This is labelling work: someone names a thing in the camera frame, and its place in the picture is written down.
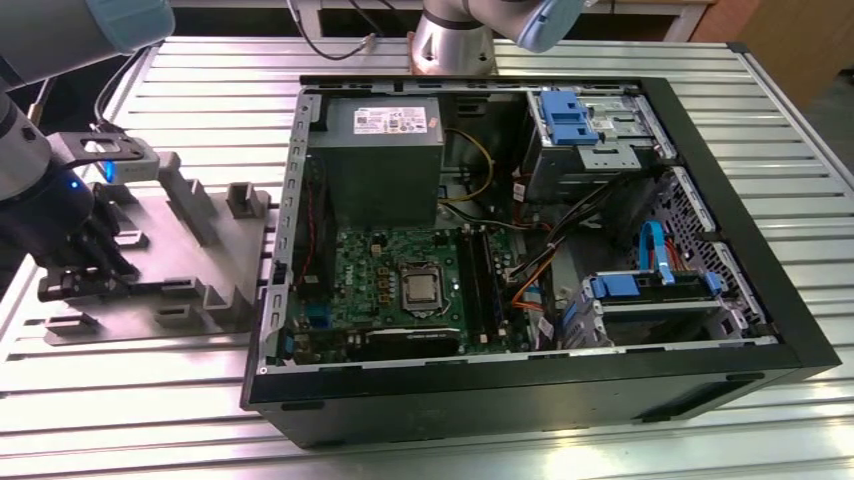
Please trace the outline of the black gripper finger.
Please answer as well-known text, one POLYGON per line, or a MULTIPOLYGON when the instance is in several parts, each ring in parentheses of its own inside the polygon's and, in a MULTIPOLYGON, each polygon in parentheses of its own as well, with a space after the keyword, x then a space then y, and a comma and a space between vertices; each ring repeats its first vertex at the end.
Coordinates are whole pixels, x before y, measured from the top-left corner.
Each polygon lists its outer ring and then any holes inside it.
POLYGON ((36 257, 36 264, 45 269, 37 288, 41 302, 85 296, 91 285, 101 280, 101 265, 92 245, 72 239, 57 250, 36 257))
POLYGON ((85 245, 99 276, 108 281, 111 291, 131 295, 139 270, 121 254, 115 237, 120 233, 113 207, 103 197, 93 198, 92 213, 85 222, 85 245))

